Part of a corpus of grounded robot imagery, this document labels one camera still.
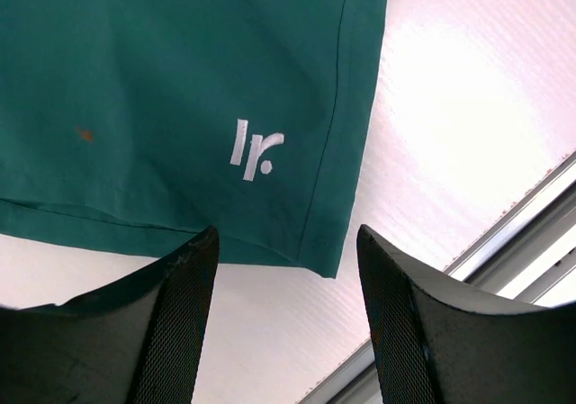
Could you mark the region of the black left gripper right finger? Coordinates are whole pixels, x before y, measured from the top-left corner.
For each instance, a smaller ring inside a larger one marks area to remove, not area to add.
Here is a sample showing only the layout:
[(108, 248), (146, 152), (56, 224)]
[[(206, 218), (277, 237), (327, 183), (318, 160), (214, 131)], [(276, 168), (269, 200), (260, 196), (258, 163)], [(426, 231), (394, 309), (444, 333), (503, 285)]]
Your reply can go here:
[(485, 292), (365, 225), (356, 250), (384, 402), (574, 402), (573, 304), (543, 308)]

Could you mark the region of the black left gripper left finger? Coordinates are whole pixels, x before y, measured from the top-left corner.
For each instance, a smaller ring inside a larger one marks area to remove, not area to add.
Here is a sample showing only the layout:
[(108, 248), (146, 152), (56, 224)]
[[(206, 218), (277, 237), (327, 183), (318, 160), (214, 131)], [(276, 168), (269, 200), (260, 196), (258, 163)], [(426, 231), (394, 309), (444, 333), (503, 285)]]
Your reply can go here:
[(210, 227), (63, 305), (2, 308), (2, 402), (189, 404), (219, 254)]

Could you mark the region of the green shorts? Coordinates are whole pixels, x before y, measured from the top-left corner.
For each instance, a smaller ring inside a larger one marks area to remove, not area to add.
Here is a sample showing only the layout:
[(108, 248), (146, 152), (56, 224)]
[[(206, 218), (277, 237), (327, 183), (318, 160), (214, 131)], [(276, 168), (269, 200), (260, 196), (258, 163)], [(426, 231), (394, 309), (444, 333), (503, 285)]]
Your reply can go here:
[(1, 230), (336, 276), (387, 0), (1, 0)]

